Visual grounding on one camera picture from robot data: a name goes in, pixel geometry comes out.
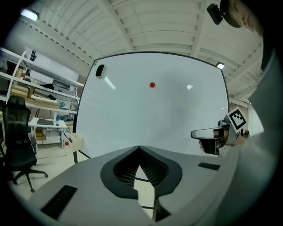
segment ceiling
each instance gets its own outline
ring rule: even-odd
[[[231,102],[248,102],[262,76],[263,40],[226,21],[215,25],[206,11],[211,3],[220,0],[39,0],[32,9],[39,12],[40,20],[20,21],[87,68],[78,71],[76,66],[83,76],[93,60],[103,56],[179,53],[211,64],[223,62]],[[60,60],[70,61],[68,57]]]

